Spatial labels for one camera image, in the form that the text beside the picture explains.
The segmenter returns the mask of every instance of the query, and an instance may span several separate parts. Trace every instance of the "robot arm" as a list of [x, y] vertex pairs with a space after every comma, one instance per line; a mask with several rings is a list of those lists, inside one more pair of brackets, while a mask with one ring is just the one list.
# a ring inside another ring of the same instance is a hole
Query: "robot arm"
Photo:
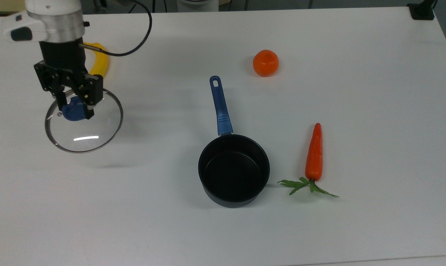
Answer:
[[[51, 92], [64, 116], [90, 119], [103, 98], [103, 77], [88, 74], [79, 0], [26, 0], [26, 10], [3, 21], [3, 35], [11, 42], [38, 41], [43, 61], [34, 65], [44, 91]], [[65, 86], [76, 97], [67, 103]]]

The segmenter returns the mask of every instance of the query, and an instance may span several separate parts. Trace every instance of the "orange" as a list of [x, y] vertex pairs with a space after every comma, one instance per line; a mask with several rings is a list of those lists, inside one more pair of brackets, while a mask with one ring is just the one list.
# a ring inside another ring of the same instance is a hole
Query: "orange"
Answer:
[[259, 76], [270, 76], [279, 68], [279, 58], [271, 50], [262, 50], [254, 56], [253, 67]]

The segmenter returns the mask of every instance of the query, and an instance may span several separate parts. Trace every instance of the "black bracket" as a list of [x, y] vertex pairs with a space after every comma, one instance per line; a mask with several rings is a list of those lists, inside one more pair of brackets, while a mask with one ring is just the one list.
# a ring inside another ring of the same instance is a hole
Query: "black bracket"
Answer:
[[55, 69], [47, 66], [44, 61], [34, 65], [37, 77], [44, 91], [50, 91], [57, 100], [57, 106], [62, 111], [62, 107], [67, 105], [65, 87], [74, 91], [83, 103], [85, 118], [90, 119], [95, 113], [93, 107], [103, 99], [103, 77], [91, 75], [86, 72], [73, 73], [67, 69]]
[[420, 4], [407, 4], [410, 9], [410, 15], [414, 20], [433, 20], [432, 5], [435, 0], [424, 0]]

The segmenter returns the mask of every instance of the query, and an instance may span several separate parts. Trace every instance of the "black cable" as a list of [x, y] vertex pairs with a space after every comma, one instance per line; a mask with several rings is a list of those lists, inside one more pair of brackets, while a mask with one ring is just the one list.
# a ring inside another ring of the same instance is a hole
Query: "black cable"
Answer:
[[134, 8], [136, 7], [137, 4], [134, 4], [133, 7], [131, 8], [131, 10], [128, 12], [128, 14], [130, 14], [131, 12], [133, 12]]
[[86, 48], [86, 49], [90, 49], [90, 50], [93, 50], [93, 51], [96, 51], [96, 52], [101, 52], [103, 54], [110, 55], [110, 56], [125, 56], [125, 55], [132, 54], [133, 52], [136, 52], [144, 44], [144, 42], [149, 37], [149, 34], [151, 33], [152, 15], [151, 15], [151, 12], [149, 11], [149, 9], [147, 8], [147, 6], [145, 6], [144, 4], [142, 4], [142, 3], [138, 2], [138, 1], [135, 1], [135, 0], [130, 0], [130, 1], [133, 2], [133, 3], [136, 3], [136, 4], [140, 5], [140, 6], [142, 6], [142, 8], [144, 8], [146, 10], [147, 15], [149, 16], [149, 28], [147, 29], [146, 35], [144, 36], [144, 39], [142, 39], [140, 44], [138, 44], [133, 50], [130, 50], [128, 52], [124, 52], [122, 54], [115, 54], [114, 52], [108, 52], [108, 51], [105, 51], [105, 50], [103, 50], [101, 48], [93, 47], [93, 46], [86, 45], [86, 44], [80, 44], [80, 47], [83, 47], [83, 48]]

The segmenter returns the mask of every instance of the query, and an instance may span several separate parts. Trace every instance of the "toy carrot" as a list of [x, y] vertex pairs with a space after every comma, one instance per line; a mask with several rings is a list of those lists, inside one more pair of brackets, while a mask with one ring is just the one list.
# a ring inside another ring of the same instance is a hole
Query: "toy carrot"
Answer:
[[327, 194], [332, 197], [339, 198], [337, 195], [330, 194], [325, 190], [319, 188], [315, 184], [316, 181], [320, 180], [322, 170], [323, 170], [323, 146], [322, 146], [322, 136], [321, 136], [321, 125], [320, 123], [316, 123], [315, 127], [313, 128], [313, 134], [309, 145], [307, 162], [305, 163], [306, 178], [304, 177], [299, 178], [301, 182], [281, 180], [277, 183], [280, 183], [285, 187], [293, 187], [294, 189], [290, 192], [289, 195], [292, 195], [302, 187], [309, 185], [310, 192], [316, 191], [322, 194]]

